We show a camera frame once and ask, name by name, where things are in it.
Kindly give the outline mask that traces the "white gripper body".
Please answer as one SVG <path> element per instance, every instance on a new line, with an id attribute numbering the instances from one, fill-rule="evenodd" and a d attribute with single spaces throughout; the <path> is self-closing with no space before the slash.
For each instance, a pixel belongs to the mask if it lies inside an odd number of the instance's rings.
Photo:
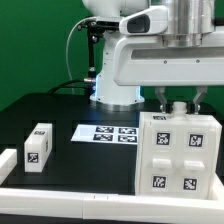
<path id="1" fill-rule="evenodd" d="M 115 47 L 114 81 L 122 86 L 224 85 L 224 33 L 200 47 L 164 47 L 159 36 L 124 37 Z"/>

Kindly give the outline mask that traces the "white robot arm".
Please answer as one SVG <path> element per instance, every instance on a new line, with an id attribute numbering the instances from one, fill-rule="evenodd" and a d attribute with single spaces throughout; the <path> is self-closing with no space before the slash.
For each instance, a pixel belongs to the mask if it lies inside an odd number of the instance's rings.
<path id="1" fill-rule="evenodd" d="M 82 0 L 103 34 L 103 67 L 91 102 L 112 111 L 138 108 L 140 88 L 194 86 L 195 104 L 209 86 L 224 86 L 224 25 L 215 0 Z"/>

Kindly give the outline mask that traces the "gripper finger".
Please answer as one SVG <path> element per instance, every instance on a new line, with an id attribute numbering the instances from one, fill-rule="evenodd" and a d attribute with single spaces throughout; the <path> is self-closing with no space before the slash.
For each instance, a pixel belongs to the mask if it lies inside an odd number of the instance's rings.
<path id="1" fill-rule="evenodd" d="M 207 94 L 208 87 L 207 86 L 197 86 L 196 87 L 196 95 L 193 98 L 190 109 L 194 114 L 198 114 L 200 111 L 200 103 L 203 101 Z"/>
<path id="2" fill-rule="evenodd" d="M 167 104 L 167 99 L 165 97 L 165 88 L 161 87 L 161 86 L 156 87 L 155 88 L 155 94 L 156 94 L 158 100 L 161 103 L 161 106 L 160 106 L 161 112 L 165 113 L 166 112 L 166 104 Z"/>

